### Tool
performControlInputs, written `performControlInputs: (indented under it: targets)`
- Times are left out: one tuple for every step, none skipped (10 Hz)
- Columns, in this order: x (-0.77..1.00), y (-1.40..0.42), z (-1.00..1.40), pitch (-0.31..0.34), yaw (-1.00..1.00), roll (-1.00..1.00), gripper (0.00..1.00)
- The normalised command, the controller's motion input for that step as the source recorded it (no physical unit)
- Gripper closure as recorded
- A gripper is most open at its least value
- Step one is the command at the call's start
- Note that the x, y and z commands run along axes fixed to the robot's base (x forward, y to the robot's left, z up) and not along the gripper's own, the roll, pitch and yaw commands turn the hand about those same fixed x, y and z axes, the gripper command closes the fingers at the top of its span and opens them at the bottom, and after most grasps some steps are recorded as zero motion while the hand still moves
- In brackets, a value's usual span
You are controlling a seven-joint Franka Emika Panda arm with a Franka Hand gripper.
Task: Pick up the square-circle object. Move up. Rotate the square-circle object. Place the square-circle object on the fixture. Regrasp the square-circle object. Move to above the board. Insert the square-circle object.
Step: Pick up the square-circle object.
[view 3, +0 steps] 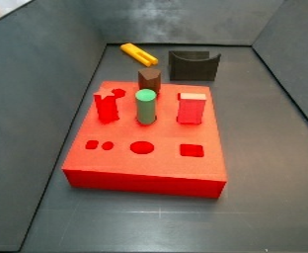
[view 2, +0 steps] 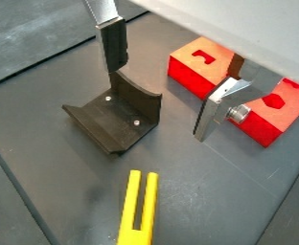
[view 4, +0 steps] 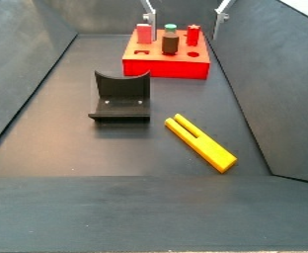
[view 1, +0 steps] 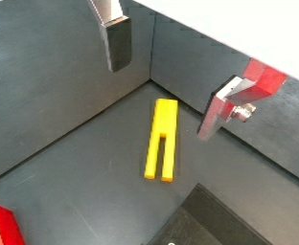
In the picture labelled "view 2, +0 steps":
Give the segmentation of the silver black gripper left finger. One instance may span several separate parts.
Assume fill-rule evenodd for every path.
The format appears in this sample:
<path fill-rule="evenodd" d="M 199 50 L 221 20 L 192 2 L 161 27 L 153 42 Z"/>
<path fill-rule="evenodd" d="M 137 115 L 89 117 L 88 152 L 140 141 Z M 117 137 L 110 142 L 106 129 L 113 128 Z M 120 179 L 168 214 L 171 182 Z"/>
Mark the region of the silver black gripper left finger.
<path fill-rule="evenodd" d="M 118 15 L 113 0 L 82 0 L 96 22 L 104 49 L 106 70 L 117 71 L 128 62 L 125 19 Z"/>

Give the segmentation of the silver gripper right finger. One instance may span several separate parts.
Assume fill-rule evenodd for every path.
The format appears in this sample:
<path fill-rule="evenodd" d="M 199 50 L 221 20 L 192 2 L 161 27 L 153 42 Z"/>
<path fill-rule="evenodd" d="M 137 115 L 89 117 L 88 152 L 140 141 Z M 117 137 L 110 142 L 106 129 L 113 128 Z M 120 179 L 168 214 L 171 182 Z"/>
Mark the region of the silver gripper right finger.
<path fill-rule="evenodd" d="M 227 77 L 201 104 L 195 122 L 195 138 L 203 142 L 225 119 L 240 123 L 251 111 L 245 103 L 267 96 L 282 78 L 269 69 L 235 55 L 227 67 Z"/>

